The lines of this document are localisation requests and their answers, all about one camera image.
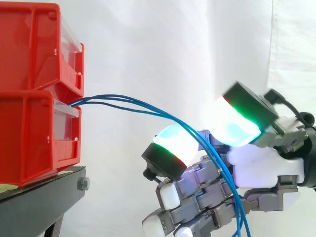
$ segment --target blue cable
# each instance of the blue cable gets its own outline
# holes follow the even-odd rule
[[[123,100],[123,99],[118,99],[118,98],[112,98],[112,97],[119,97],[119,98],[126,98],[127,100]],[[134,110],[134,109],[130,109],[130,108],[126,108],[126,107],[120,107],[120,106],[115,106],[109,103],[103,103],[103,102],[88,102],[88,100],[90,99],[105,99],[105,100],[116,100],[116,101],[122,101],[122,102],[127,102],[127,103],[132,103],[138,106],[142,106],[145,107],[149,110],[152,110],[156,113],[151,113],[148,111],[141,111],[141,110]],[[228,185],[230,186],[234,197],[235,197],[235,212],[236,212],[236,219],[237,219],[237,232],[233,235],[233,236],[240,236],[240,229],[242,227],[242,223],[243,220],[245,221],[245,226],[246,226],[246,230],[247,230],[247,235],[250,236],[250,231],[248,228],[248,224],[245,218],[245,212],[243,210],[243,206],[240,200],[240,197],[237,193],[234,181],[232,179],[232,176],[230,174],[230,172],[228,171],[227,167],[225,166],[225,164],[223,163],[223,161],[221,160],[221,158],[219,157],[219,155],[217,154],[216,150],[211,146],[211,144],[205,139],[203,138],[198,132],[196,132],[193,128],[191,128],[189,125],[187,125],[186,123],[184,123],[183,121],[179,120],[178,118],[168,114],[165,111],[162,111],[150,104],[147,104],[143,101],[131,98],[131,97],[127,97],[127,96],[122,96],[122,95],[99,95],[99,96],[94,96],[94,97],[87,97],[87,98],[82,98],[76,101],[73,101],[72,103],[70,103],[71,106],[79,106],[79,105],[83,105],[83,104],[103,104],[103,105],[107,105],[107,106],[111,106],[114,108],[118,108],[118,109],[123,109],[123,110],[128,110],[128,111],[132,111],[132,112],[137,112],[137,113],[144,113],[144,114],[150,114],[150,115],[154,115],[154,116],[158,116],[158,117],[162,117],[162,118],[166,118],[166,119],[171,119],[177,123],[179,123],[187,132],[190,133],[190,135],[192,135],[201,145],[202,147],[205,149],[205,151],[207,152],[207,154],[209,155],[209,157],[213,160],[214,164],[216,165],[216,167],[218,169],[222,169],[223,171],[221,172],[222,176],[224,177],[224,179],[226,180],[226,182],[228,183]],[[214,157],[211,155],[210,151],[215,155],[216,159],[214,159]],[[239,222],[239,207],[241,206],[241,221]]]
[[[158,109],[158,108],[156,108],[156,107],[154,107],[154,106],[151,106],[151,105],[149,105],[149,104],[147,104],[147,103],[145,103],[145,102],[136,100],[136,99],[131,98],[131,97],[121,96],[121,95],[101,95],[101,96],[94,96],[94,97],[90,97],[90,98],[83,98],[83,99],[81,99],[81,100],[74,101],[74,102],[72,102],[71,104],[72,104],[73,106],[77,106],[77,105],[80,105],[80,104],[84,104],[85,101],[90,100],[90,99],[109,99],[109,98],[104,98],[104,97],[111,97],[111,96],[121,97],[121,98],[127,98],[127,99],[132,99],[133,101],[126,101],[126,100],[121,100],[121,99],[117,99],[117,98],[111,98],[111,100],[124,101],[124,102],[128,102],[128,103],[132,103],[132,104],[136,104],[136,105],[145,107],[145,108],[150,109],[150,110],[153,110],[153,111],[158,110],[158,112],[162,112],[163,114],[167,114],[168,116],[171,117],[171,118],[169,118],[169,119],[172,119],[172,120],[178,122],[178,123],[179,123],[181,126],[183,126],[183,128],[186,129],[187,131],[188,131],[188,128],[191,129],[191,130],[192,130],[193,132],[195,132],[195,134],[196,134],[197,136],[199,136],[202,140],[204,139],[204,141],[206,142],[206,145],[208,146],[208,148],[213,148],[213,147],[206,141],[205,138],[201,137],[201,135],[200,135],[199,133],[197,133],[194,129],[192,129],[190,126],[188,126],[187,124],[185,124],[185,123],[182,122],[181,120],[177,119],[176,117],[174,117],[174,116],[168,114],[167,112],[164,112],[164,111],[162,111],[162,110],[160,110],[160,109]],[[224,172],[224,173],[226,173],[226,174],[229,173],[229,171],[228,171],[228,169],[226,168],[225,164],[223,164],[223,168],[224,168],[224,171],[226,171],[226,172]],[[234,192],[234,189],[236,189],[236,188],[235,188],[235,184],[234,184],[234,182],[233,182],[233,180],[232,180],[232,177],[231,177],[230,173],[229,173],[228,176],[227,176],[226,174],[224,174],[224,175],[222,174],[222,175],[223,175],[223,177],[224,177],[226,180],[230,179],[230,181],[228,181],[228,184],[229,184],[229,186],[230,186],[230,188],[231,188],[231,190],[232,190],[232,192],[233,192],[233,194],[234,194],[234,196],[235,196],[235,199],[236,199],[235,207],[236,207],[236,210],[237,210],[236,213],[237,213],[237,216],[239,216],[237,206],[238,206],[238,203],[240,203],[241,205],[242,205],[242,203],[241,203],[241,200],[240,200],[240,198],[239,198],[239,195],[238,195],[237,191]],[[240,233],[240,228],[241,228],[241,226],[240,226],[240,227],[239,227],[239,225],[237,226],[237,229],[238,229],[237,234]]]
[[[116,97],[122,97],[122,98],[128,98],[128,99],[130,99],[130,97],[126,97],[126,96],[120,96],[120,95],[101,95],[101,96],[116,96]],[[73,103],[75,103],[75,102],[72,102],[71,104],[73,105],[73,106],[77,106],[77,105],[80,105],[80,104],[84,104],[85,103],[85,101],[87,101],[87,100],[89,100],[89,99],[105,99],[104,97],[101,97],[101,98],[98,98],[99,96],[95,96],[95,97],[93,97],[93,98],[85,98],[85,99],[82,99],[81,100],[81,102],[80,103],[76,103],[76,104],[73,104]],[[117,99],[117,98],[112,98],[111,100],[118,100],[118,101],[124,101],[124,102],[128,102],[128,103],[132,103],[132,104],[136,104],[136,105],[139,105],[139,106],[143,106],[143,107],[145,107],[145,108],[148,108],[148,109],[150,109],[150,110],[158,110],[159,112],[163,112],[164,114],[167,114],[167,115],[169,115],[168,113],[166,113],[166,112],[164,112],[164,111],[162,111],[162,110],[160,110],[160,109],[158,109],[158,108],[156,108],[156,107],[154,107],[154,106],[151,106],[151,105],[149,105],[149,104],[147,104],[147,103],[145,103],[145,102],[142,102],[142,101],[140,101],[142,104],[138,104],[138,103],[134,103],[134,102],[130,102],[130,101],[126,101],[126,100],[121,100],[121,99]],[[176,121],[176,122],[178,122],[180,125],[182,125],[183,126],[183,128],[184,129],[186,129],[187,130],[187,127],[189,127],[187,124],[185,124],[184,122],[182,122],[181,120],[179,120],[179,119],[177,119],[177,118],[175,118],[175,117],[173,117],[173,116],[171,116],[172,118],[169,118],[169,119],[172,119],[172,120],[174,120],[174,121]],[[191,129],[192,131],[194,131],[195,133],[196,133],[196,135],[197,136],[200,136],[200,134],[199,133],[197,133],[194,129],[192,129],[191,127],[189,128],[189,129]],[[225,178],[225,179],[230,179],[231,180],[231,182],[234,184],[234,182],[232,181],[232,177],[231,177],[231,175],[230,175],[230,173],[229,173],[229,175],[227,176],[226,174],[224,174],[223,175],[223,177]],[[228,184],[229,184],[229,186],[231,187],[231,190],[233,190],[233,193],[234,193],[234,188],[235,188],[235,184],[234,185],[232,185],[231,184],[231,182],[228,182]],[[239,196],[238,196],[238,194],[237,194],[237,198],[236,198],[236,203],[235,203],[235,207],[236,207],[236,209],[237,209],[237,206],[238,206],[238,198]]]

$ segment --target bolt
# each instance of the bolt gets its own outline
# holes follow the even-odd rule
[[[80,177],[77,182],[77,189],[80,191],[87,191],[90,187],[90,179],[87,177]]]

